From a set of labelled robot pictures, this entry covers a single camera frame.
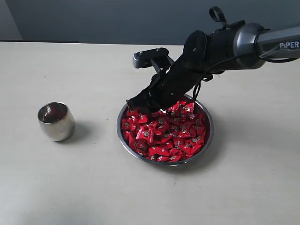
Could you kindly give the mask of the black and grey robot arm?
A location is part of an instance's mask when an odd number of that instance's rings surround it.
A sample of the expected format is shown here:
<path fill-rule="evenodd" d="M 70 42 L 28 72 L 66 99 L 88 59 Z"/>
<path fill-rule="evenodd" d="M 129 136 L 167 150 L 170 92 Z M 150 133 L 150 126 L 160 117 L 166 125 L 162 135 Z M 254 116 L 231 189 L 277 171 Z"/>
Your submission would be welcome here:
<path fill-rule="evenodd" d="M 195 31 L 177 60 L 165 48 L 137 52 L 135 68 L 153 67 L 149 86 L 128 100 L 130 109 L 153 113 L 173 106 L 188 91 L 197 97 L 202 81 L 227 70 L 260 68 L 265 62 L 290 62 L 300 57 L 300 28 L 265 29 L 240 21 L 212 34 Z"/>

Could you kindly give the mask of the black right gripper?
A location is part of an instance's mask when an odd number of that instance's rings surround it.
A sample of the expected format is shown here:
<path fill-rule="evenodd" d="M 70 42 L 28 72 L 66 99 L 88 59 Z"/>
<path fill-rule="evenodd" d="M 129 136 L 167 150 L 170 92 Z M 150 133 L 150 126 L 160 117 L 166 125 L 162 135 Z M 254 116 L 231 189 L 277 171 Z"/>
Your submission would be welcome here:
<path fill-rule="evenodd" d="M 138 109 L 142 114 L 169 108 L 196 85 L 202 74 L 203 71 L 188 68 L 185 58 L 180 56 L 166 74 L 129 99 L 128 107 Z"/>

